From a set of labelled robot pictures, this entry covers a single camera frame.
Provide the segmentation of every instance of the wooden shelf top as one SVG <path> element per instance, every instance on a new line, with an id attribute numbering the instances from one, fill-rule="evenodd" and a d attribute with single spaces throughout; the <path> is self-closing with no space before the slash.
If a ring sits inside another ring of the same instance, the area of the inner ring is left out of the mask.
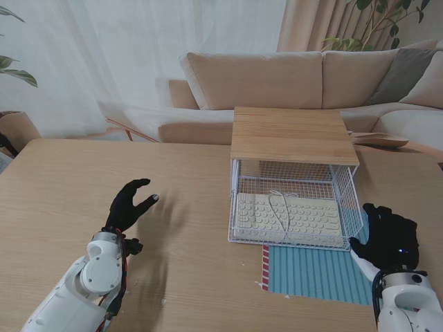
<path id="1" fill-rule="evenodd" d="M 235 107 L 232 159 L 359 165 L 339 111 Z"/>

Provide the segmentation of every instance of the black glove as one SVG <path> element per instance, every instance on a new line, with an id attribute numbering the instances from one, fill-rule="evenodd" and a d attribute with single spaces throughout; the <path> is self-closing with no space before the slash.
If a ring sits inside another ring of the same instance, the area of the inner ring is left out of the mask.
<path id="1" fill-rule="evenodd" d="M 350 238 L 351 248 L 357 256 L 380 270 L 402 266 L 416 269 L 419 260 L 417 224 L 392 214 L 388 207 L 366 203 L 363 209 L 369 218 L 369 239 L 363 245 L 358 239 Z"/>
<path id="2" fill-rule="evenodd" d="M 149 210 L 159 200 L 158 195 L 152 195 L 137 206 L 134 206 L 132 199 L 137 193 L 137 189 L 149 185 L 151 180 L 141 178 L 126 184 L 117 194 L 109 209 L 109 216 L 105 228 L 118 228 L 122 233 L 135 224 L 137 219 Z"/>

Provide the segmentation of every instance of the keyboard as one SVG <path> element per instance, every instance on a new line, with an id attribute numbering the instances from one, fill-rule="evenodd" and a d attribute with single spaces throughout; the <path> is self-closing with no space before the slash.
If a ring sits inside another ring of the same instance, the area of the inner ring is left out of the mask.
<path id="1" fill-rule="evenodd" d="M 276 194 L 238 194 L 237 198 L 236 239 L 343 246 L 334 200 Z"/>

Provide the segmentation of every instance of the red edge stripe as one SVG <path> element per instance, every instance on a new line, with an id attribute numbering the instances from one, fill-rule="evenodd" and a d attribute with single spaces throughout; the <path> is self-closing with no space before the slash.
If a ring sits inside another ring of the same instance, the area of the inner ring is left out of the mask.
<path id="1" fill-rule="evenodd" d="M 269 290 L 269 246 L 263 246 L 262 290 Z"/>

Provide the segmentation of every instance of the sofa backrest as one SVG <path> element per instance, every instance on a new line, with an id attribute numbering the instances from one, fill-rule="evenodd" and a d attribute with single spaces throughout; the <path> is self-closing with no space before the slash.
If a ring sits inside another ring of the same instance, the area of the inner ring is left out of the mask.
<path id="1" fill-rule="evenodd" d="M 319 109 L 320 52 L 270 55 L 188 53 L 181 65 L 201 109 L 236 106 Z"/>
<path id="2" fill-rule="evenodd" d="M 388 72 L 397 50 L 323 53 L 323 109 L 362 106 Z"/>

